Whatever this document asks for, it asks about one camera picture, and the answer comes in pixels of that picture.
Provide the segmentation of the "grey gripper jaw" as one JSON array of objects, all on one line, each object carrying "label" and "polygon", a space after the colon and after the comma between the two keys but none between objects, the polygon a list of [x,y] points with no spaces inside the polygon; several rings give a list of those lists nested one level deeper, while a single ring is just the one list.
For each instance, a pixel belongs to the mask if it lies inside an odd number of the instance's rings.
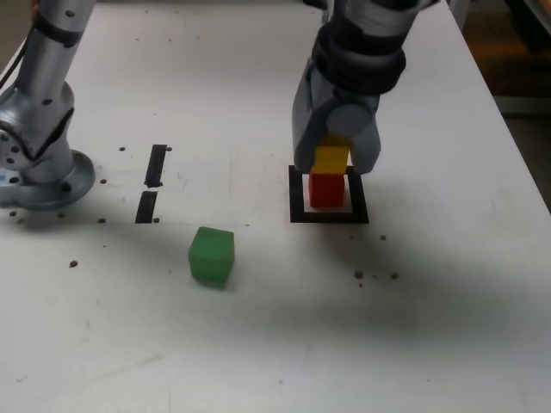
[{"label": "grey gripper jaw", "polygon": [[308,172],[315,158],[315,148],[328,132],[326,121],[336,107],[335,86],[314,64],[307,64],[292,107],[294,167]]},{"label": "grey gripper jaw", "polygon": [[335,108],[327,117],[327,132],[336,142],[348,145],[351,162],[359,174],[373,170],[381,151],[373,111],[354,104]]}]

